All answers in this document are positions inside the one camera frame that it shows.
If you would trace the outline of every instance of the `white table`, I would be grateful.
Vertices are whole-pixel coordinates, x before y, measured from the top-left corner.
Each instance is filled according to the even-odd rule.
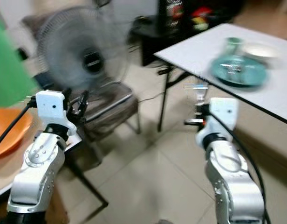
[[[269,79],[259,88],[236,88],[221,83],[209,72],[228,37],[245,42],[260,42],[276,48],[279,58],[267,70]],[[287,124],[287,41],[260,32],[222,24],[155,54],[209,84],[245,101]]]

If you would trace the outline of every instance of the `bowl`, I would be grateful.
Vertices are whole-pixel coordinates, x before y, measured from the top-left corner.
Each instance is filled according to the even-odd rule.
[[[278,52],[275,48],[262,43],[246,43],[242,51],[246,57],[261,63],[269,63],[278,56]]]
[[[0,136],[20,112],[20,109],[0,109]],[[33,117],[28,112],[22,116],[22,118],[14,125],[4,140],[0,143],[0,156],[18,147],[24,134],[31,126],[32,121]]]

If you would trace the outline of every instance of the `glass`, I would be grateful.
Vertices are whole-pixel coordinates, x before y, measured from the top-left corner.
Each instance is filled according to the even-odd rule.
[[[223,55],[236,55],[243,41],[237,37],[228,37],[223,51]]]

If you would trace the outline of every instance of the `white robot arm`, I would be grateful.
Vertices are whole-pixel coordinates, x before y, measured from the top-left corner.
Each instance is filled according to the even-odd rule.
[[[263,223],[264,200],[259,187],[248,173],[247,162],[231,143],[232,136],[210,114],[233,129],[238,115],[238,102],[230,98],[211,98],[209,106],[199,105],[205,125],[196,134],[197,144],[205,150],[206,175],[216,198],[219,224]],[[187,125],[200,121],[190,119]]]
[[[64,101],[61,92],[36,94],[38,115],[46,129],[24,153],[22,167],[12,184],[8,212],[37,213],[48,208],[55,176],[65,160],[66,140],[76,133],[76,126],[67,119]]]

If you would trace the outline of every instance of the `green backdrop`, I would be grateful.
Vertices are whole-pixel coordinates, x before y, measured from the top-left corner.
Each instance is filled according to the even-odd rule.
[[[36,88],[0,24],[0,107],[8,107]]]

